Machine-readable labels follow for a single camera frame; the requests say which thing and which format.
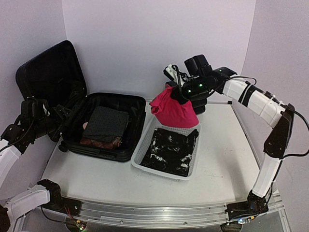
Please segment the pink garment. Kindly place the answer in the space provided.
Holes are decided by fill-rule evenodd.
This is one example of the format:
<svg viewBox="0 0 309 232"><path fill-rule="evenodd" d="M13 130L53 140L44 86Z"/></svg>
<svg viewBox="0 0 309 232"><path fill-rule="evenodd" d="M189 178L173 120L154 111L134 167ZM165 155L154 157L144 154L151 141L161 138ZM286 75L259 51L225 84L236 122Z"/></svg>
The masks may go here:
<svg viewBox="0 0 309 232"><path fill-rule="evenodd" d="M164 89L158 96L152 100L151 113L164 126L174 128L192 128L199 124L192 103L187 101L180 104L177 100L171 98L173 87Z"/></svg>

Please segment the black ribbed hard-shell suitcase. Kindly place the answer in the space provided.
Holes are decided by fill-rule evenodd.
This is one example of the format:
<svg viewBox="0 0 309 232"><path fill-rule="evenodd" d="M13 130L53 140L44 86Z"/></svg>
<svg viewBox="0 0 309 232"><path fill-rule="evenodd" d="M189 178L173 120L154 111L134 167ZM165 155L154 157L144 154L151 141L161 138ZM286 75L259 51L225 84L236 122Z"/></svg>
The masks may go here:
<svg viewBox="0 0 309 232"><path fill-rule="evenodd" d="M16 83L24 98L43 99L53 109L60 105L72 112L70 119L59 124L59 131L50 135L50 139L56 142L63 138L61 146L65 150L118 162L130 160L146 117L145 99L116 93L88 95L82 69L70 41L62 41L22 65L17 70ZM114 151L91 148L80 143L80 127L99 106L124 111L129 115L123 141Z"/></svg>

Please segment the dark dotted garment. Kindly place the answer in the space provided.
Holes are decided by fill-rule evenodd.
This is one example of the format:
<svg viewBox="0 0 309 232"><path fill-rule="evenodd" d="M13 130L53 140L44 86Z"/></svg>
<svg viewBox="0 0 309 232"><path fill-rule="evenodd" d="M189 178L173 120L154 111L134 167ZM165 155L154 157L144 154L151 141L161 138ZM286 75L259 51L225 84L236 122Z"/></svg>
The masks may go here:
<svg viewBox="0 0 309 232"><path fill-rule="evenodd" d="M128 112L96 107L83 132L83 137L99 142L122 138L129 122Z"/></svg>

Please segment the black white splatter jeans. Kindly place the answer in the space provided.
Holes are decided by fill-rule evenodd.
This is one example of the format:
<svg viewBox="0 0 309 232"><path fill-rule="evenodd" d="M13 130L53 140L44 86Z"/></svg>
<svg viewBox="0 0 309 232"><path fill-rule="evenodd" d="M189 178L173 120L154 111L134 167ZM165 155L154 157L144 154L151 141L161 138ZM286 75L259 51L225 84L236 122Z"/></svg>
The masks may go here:
<svg viewBox="0 0 309 232"><path fill-rule="evenodd" d="M187 177L198 136L196 129L187 136L162 128L155 129L141 166Z"/></svg>

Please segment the white perforated plastic basket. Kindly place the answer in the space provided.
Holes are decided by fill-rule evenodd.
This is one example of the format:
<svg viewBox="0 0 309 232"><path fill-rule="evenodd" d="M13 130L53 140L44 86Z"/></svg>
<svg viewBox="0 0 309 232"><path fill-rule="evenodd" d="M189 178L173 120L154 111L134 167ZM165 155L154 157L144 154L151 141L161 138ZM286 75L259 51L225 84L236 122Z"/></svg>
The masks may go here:
<svg viewBox="0 0 309 232"><path fill-rule="evenodd" d="M185 136L189 135L191 132L193 132L193 130L197 130L199 132L199 136L196 139L196 144L193 150L193 153L191 155L191 161L188 165L189 167L189 172L188 172L188 176L184 177L184 176L179 176L179 175L175 175L175 174L168 174L166 172L162 172L159 170L155 170L155 169L151 169L145 166L141 165L141 162L144 158L144 156L146 155L146 152L148 150L148 147L151 144L151 140L152 140L152 136L153 133L156 129L158 128L162 128L168 131L172 131L172 132L177 132L179 134L183 134ZM174 128L174 127L167 127L162 125L155 116L151 116L150 120L147 124L147 126L145 127L145 129L142 132L141 138L133 152L133 155L131 157L131 165L137 169L140 169L146 173L149 173L151 175L157 175L163 178L169 178L169 179L173 179L173 180L181 180L181 181L188 181L192 178L192 176L194 176L196 168L197 168L197 160L198 160L198 155L197 152L200 150L200 145L199 145L199 141L201 138L201 131L202 131L202 126L200 124L198 124L195 127L192 128Z"/></svg>

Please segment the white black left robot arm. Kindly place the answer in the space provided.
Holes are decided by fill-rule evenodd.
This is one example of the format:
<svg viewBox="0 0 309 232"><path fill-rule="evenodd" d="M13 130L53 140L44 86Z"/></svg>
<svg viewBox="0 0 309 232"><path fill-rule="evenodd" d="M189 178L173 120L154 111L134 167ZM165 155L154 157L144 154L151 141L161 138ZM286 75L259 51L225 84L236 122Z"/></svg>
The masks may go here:
<svg viewBox="0 0 309 232"><path fill-rule="evenodd" d="M22 101L20 115L0 137L1 142L7 142L0 144L0 181L4 182L15 162L36 139L45 135L59 136L62 123L70 115L70 109L60 104L49 108L44 99L28 98ZM45 204L54 211L65 207L59 185L49 180L39 181L0 207L0 230L7 232L19 217Z"/></svg>

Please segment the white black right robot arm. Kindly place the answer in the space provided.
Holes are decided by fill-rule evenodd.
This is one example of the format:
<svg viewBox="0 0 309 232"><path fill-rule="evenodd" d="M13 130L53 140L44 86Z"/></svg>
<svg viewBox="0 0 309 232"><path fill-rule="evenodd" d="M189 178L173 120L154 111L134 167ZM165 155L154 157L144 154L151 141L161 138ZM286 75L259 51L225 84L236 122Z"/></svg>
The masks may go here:
<svg viewBox="0 0 309 232"><path fill-rule="evenodd" d="M262 159L254 185L246 200L229 203L226 212L231 219L257 216L268 211L268 204L283 161L290 157L305 157L309 152L288 153L295 117L309 127L306 118L290 103L262 90L253 77L239 75L228 67L214 69L204 55L196 55L184 62L186 71L176 64L164 68L173 81L172 98L180 103L208 99L214 93L224 95L250 110L263 121L267 134L261 143Z"/></svg>

